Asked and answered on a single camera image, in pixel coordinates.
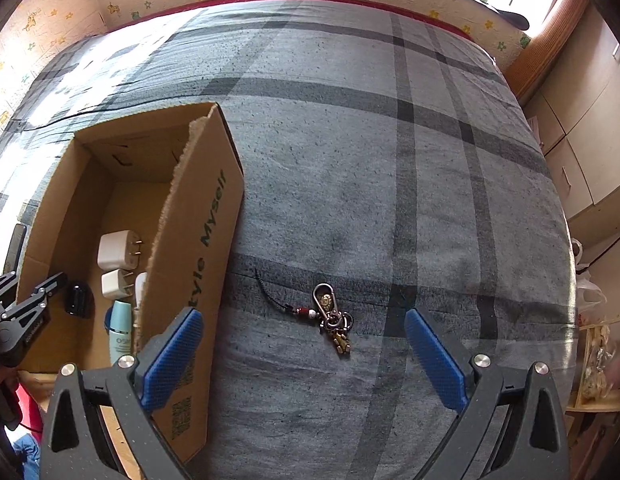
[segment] mattress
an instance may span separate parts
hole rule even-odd
[[[246,184],[194,478],[413,478],[455,416],[406,342],[415,304],[498,364],[545,361],[567,402],[574,264],[542,153],[482,49],[388,10],[226,4],[58,54],[0,138],[0,271],[74,131],[210,100]],[[274,308],[255,269],[299,306],[330,283],[355,319],[350,357]]]

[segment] blue gripper pad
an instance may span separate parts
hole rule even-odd
[[[166,405],[203,335],[203,316],[185,308],[139,354],[135,390],[146,413]]]
[[[461,413],[468,403],[466,378],[454,359],[415,309],[406,313],[404,328],[412,351],[418,357],[443,405]]]

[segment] black cord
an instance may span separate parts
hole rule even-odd
[[[32,433],[39,433],[39,434],[43,434],[43,431],[41,430],[35,430],[34,428],[30,428],[28,426],[26,426],[25,424],[23,424],[22,422],[19,423],[20,426],[23,426],[26,430],[31,431]]]
[[[263,293],[263,295],[267,298],[267,300],[278,306],[279,308],[283,309],[286,312],[292,312],[293,307],[290,304],[287,303],[280,303],[279,301],[275,300],[266,290],[264,284],[263,284],[263,280],[261,279],[261,276],[259,275],[259,272],[257,271],[256,267],[254,269],[254,277],[257,279],[257,283],[259,283],[259,288],[261,289],[261,292]]]
[[[607,253],[610,249],[612,249],[612,247],[614,247],[614,246],[615,246],[615,244],[616,244],[619,240],[620,240],[620,237],[619,237],[619,238],[617,238],[614,242],[612,242],[612,243],[608,246],[608,248],[607,248],[605,251],[603,251],[603,252],[602,252],[599,256],[597,256],[594,260],[592,260],[592,261],[588,264],[588,266],[587,266],[585,269],[577,270],[577,274],[582,274],[583,272],[585,272],[586,270],[588,270],[588,268],[589,268],[589,267],[591,267],[592,265],[594,265],[597,261],[599,261],[599,259],[600,259],[600,258],[601,258],[604,254],[606,254],[606,253]]]

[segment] keychain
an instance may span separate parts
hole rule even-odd
[[[270,303],[294,316],[307,317],[310,320],[319,320],[319,331],[328,334],[337,352],[339,354],[350,354],[348,332],[352,329],[354,320],[349,313],[339,310],[334,289],[328,285],[328,283],[319,283],[312,292],[312,301],[316,307],[315,310],[313,308],[303,306],[295,307],[288,303],[280,303],[265,289],[263,280],[259,276],[257,269],[254,269],[254,275],[257,279],[257,283],[259,283],[261,292]]]

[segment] cardboard box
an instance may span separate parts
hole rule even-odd
[[[89,284],[94,315],[70,316],[64,295],[53,296],[52,320],[21,367],[50,373],[67,362],[81,369],[110,366],[103,319],[112,301],[101,295],[104,271],[97,266],[97,250],[101,235],[132,229],[144,242],[134,272],[148,271],[145,296],[133,312],[133,352],[184,306],[204,316],[194,361],[168,405],[153,414],[180,459],[192,457],[206,441],[216,319],[243,193],[241,163],[217,104],[143,112],[78,131],[34,220],[18,301],[62,270],[70,280]],[[106,413],[114,431],[113,418]],[[122,436],[111,436],[125,455]],[[133,462],[122,461],[126,470],[134,469]],[[138,471],[128,473],[138,478]]]

